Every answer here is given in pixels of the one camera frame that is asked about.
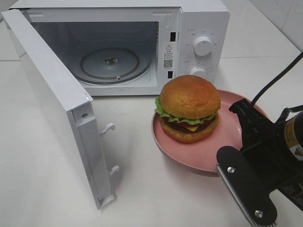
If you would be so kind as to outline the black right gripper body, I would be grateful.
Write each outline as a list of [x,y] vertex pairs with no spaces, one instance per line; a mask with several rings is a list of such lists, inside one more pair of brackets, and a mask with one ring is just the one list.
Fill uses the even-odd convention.
[[273,123],[258,142],[243,147],[244,157],[264,187],[278,189],[303,208],[303,113]]

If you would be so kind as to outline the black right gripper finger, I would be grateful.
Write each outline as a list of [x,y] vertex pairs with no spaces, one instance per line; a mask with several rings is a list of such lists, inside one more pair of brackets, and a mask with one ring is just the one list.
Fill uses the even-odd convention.
[[224,146],[216,154],[217,170],[253,227],[276,227],[277,210],[243,154],[236,148]]
[[248,128],[260,122],[260,112],[251,106],[247,99],[241,99],[229,107],[229,111],[237,114],[242,128]]

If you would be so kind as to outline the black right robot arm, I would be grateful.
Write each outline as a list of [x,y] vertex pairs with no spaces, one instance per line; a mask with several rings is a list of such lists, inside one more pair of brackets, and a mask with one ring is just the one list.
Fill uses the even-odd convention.
[[238,116],[242,148],[221,147],[217,170],[253,227],[275,227],[272,191],[303,207],[303,108],[284,109],[276,122],[246,99],[229,110]]

